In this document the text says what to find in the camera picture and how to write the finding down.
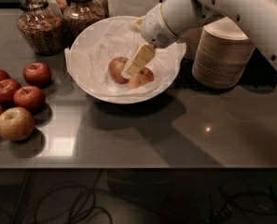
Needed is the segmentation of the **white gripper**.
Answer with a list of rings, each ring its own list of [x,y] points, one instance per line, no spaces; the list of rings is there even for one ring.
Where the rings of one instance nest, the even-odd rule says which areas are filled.
[[[178,36],[170,31],[163,19],[161,4],[157,4],[145,16],[133,21],[129,28],[134,33],[141,32],[142,38],[149,44],[134,46],[121,72],[126,79],[135,76],[155,57],[156,48],[165,49],[178,40]]]

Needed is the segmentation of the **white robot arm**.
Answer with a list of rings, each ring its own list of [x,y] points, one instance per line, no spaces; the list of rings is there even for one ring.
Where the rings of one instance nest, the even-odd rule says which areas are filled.
[[[277,0],[166,0],[149,10],[141,37],[153,49],[165,49],[186,31],[231,19],[277,71]]]

